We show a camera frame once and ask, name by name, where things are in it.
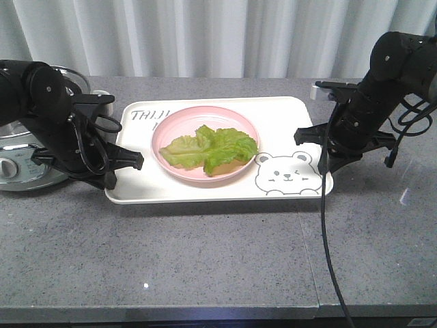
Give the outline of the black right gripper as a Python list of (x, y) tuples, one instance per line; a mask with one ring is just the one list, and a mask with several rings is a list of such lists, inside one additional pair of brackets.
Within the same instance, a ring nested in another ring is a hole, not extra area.
[(338, 102), (330, 128), (327, 123), (298, 128), (294, 141), (297, 146), (328, 145), (328, 153), (322, 154), (318, 163), (320, 174), (335, 173), (361, 160), (370, 150), (393, 149), (395, 137), (381, 132), (380, 127), (398, 106), (396, 82), (361, 81), (355, 85), (317, 81), (315, 85), (330, 92)]

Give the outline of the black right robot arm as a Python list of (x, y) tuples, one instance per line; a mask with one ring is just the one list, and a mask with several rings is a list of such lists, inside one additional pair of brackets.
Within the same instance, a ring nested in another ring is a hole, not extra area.
[[(318, 81), (311, 93), (318, 92), (336, 102), (330, 120), (299, 128), (294, 139), (322, 146), (320, 173), (333, 173), (383, 147), (391, 151), (385, 164), (392, 167), (410, 127), (436, 110), (436, 37), (387, 32), (373, 47), (370, 69), (359, 84)], [(394, 137), (380, 127), (398, 105), (415, 117), (401, 121)]]

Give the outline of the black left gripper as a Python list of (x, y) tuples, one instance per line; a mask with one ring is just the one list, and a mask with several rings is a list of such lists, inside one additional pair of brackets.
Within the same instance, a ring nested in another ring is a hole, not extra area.
[(101, 189), (114, 190), (115, 170), (132, 167), (141, 170), (143, 155), (107, 142), (101, 132), (114, 133), (115, 120), (105, 113), (112, 95), (79, 94), (44, 96), (29, 108), (29, 131), (40, 141), (31, 156), (82, 181), (98, 181)]

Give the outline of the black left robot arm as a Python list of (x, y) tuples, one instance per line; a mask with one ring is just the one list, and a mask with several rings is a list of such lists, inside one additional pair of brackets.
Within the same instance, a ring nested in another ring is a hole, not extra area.
[(1, 125), (20, 122), (42, 144), (31, 156), (73, 180), (114, 189), (115, 170), (141, 169), (143, 156), (101, 136), (122, 125), (103, 113), (112, 95), (74, 94), (56, 69), (41, 61), (1, 60)]

